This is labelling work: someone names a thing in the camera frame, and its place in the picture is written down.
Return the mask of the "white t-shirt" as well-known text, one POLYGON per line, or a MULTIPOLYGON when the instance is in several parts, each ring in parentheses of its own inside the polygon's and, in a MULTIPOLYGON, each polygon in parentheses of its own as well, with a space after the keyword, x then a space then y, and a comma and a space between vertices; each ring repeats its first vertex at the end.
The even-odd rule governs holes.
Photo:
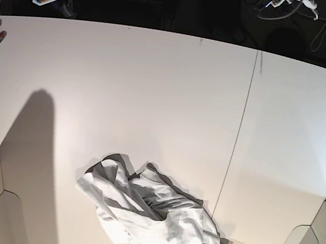
POLYGON ((114 244, 227 244, 201 200, 150 162, 129 173, 128 161, 108 155, 76 182, 114 244))

